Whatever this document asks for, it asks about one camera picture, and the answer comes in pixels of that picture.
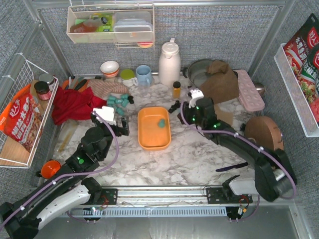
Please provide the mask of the brown cloth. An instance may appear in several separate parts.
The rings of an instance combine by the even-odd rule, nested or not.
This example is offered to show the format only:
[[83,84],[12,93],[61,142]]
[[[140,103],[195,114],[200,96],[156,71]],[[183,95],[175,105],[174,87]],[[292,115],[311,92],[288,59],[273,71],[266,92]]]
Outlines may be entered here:
[[215,60],[206,67],[206,73],[208,78],[199,89],[206,98],[212,98],[214,104],[233,100],[239,96],[238,77],[228,63]]

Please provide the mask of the orange storage basket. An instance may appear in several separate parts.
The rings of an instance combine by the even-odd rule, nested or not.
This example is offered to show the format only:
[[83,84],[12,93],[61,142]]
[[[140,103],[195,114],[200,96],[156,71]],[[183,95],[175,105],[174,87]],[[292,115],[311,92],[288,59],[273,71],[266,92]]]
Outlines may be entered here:
[[[165,127],[158,127],[165,119]],[[171,143],[169,114],[164,107],[146,107],[138,112],[138,142],[145,151],[159,151]]]

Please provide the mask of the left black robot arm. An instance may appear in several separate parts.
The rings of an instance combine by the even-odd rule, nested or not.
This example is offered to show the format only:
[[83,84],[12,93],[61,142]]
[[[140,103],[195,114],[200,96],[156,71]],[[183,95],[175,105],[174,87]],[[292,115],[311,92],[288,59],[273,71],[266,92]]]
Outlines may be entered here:
[[94,127],[85,132],[76,151],[50,179],[23,199],[0,206],[0,228],[11,239],[32,239],[62,213],[101,199],[103,189],[92,174],[101,172],[99,163],[106,158],[111,144],[130,132],[126,117],[118,126],[116,121],[107,121],[105,111],[105,107],[93,110]]

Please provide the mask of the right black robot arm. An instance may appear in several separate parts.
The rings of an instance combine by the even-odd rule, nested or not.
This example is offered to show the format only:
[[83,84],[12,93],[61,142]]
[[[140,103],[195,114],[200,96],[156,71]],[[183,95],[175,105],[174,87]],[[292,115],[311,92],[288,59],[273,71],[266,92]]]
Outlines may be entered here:
[[283,150],[259,146],[218,119],[213,99],[205,97],[201,90],[192,89],[187,95],[189,100],[180,105],[180,121],[215,144],[231,150],[252,166],[256,194],[268,202],[277,198],[293,199],[297,195],[297,179]]

